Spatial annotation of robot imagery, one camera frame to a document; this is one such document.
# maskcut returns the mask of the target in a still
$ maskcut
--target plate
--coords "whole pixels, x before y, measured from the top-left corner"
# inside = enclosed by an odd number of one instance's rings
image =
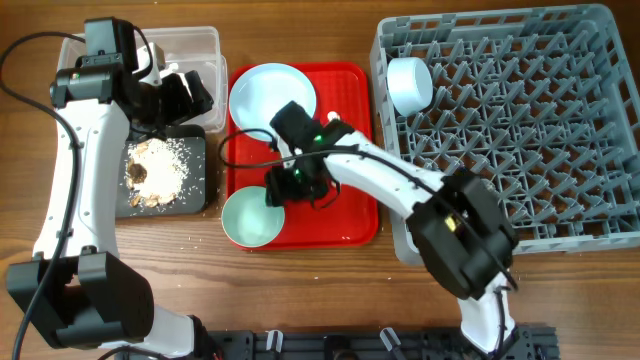
[[[231,89],[229,111],[241,130],[258,128],[276,135],[269,122],[290,101],[304,108],[309,117],[316,111],[316,92],[311,81],[298,69],[284,64],[263,64],[242,74]],[[270,141],[259,132],[248,136]]]

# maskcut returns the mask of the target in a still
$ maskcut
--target wood grain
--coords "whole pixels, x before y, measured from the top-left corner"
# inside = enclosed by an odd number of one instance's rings
[[[556,1],[66,1],[67,6],[0,5],[0,48],[43,30],[81,32],[84,19],[117,16],[142,28],[212,25],[229,72],[264,62],[353,61],[369,73],[377,23],[404,14],[555,5]],[[640,69],[640,5],[613,10],[631,67]],[[15,90],[48,103],[59,40],[16,50],[5,67]],[[46,115],[0,94],[0,280],[27,261],[44,219],[55,160],[55,127]],[[376,134],[380,143],[381,134]],[[210,159],[211,166],[217,166]],[[202,215],[117,224],[122,259],[144,275],[157,303],[199,316],[209,329],[326,330],[392,325],[456,326],[455,299],[420,267],[397,261],[386,210],[380,232],[363,247],[242,252],[225,238],[220,203]],[[563,359],[636,359],[640,342],[640,251],[519,256],[521,291],[510,297],[517,321],[556,326]],[[0,358],[9,358],[22,313],[0,291]],[[31,329],[24,359],[92,359],[100,351],[51,350]]]

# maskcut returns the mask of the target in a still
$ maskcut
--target white object in bin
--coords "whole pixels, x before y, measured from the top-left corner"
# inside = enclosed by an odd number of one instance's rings
[[[431,74],[420,58],[391,60],[387,71],[387,86],[391,101],[402,116],[413,115],[431,104]]]
[[[220,53],[218,31],[211,26],[143,29],[147,41],[157,44],[164,51],[167,68],[178,65],[178,72],[198,71],[204,88],[213,98],[213,108],[186,121],[185,124],[202,126],[208,132],[220,132],[227,121],[227,62]],[[135,34],[136,48],[144,46],[139,34]],[[75,66],[76,59],[86,55],[83,43],[71,39],[62,41],[58,70]]]
[[[289,65],[263,64],[249,69],[235,82],[229,95],[229,110],[238,128],[264,129],[276,136],[269,123],[291,101],[313,117],[316,92],[309,78]],[[247,135],[256,140],[271,140],[269,135],[259,132]]]
[[[267,189],[261,186],[242,188],[227,199],[222,208],[222,228],[234,243],[255,248],[278,236],[284,226],[284,208],[269,207]]]

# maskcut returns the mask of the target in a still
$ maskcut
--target clear plastic bin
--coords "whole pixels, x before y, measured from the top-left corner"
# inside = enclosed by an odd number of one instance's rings
[[[178,27],[142,30],[150,43],[162,48],[167,67],[178,66],[177,72],[198,71],[209,94],[213,97],[213,108],[185,124],[197,124],[208,132],[224,129],[227,119],[227,62],[220,54],[218,31],[211,26]],[[144,46],[136,34],[136,47]],[[64,39],[58,60],[58,70],[75,66],[76,59],[86,54],[84,44]]]

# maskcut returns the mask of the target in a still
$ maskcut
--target dish rack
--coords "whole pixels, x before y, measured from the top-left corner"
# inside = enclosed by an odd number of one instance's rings
[[[419,57],[432,104],[395,112],[391,59]],[[640,99],[602,5],[394,17],[370,54],[390,153],[430,170],[480,174],[518,231],[516,254],[640,245]],[[422,262],[391,214],[397,257]]]

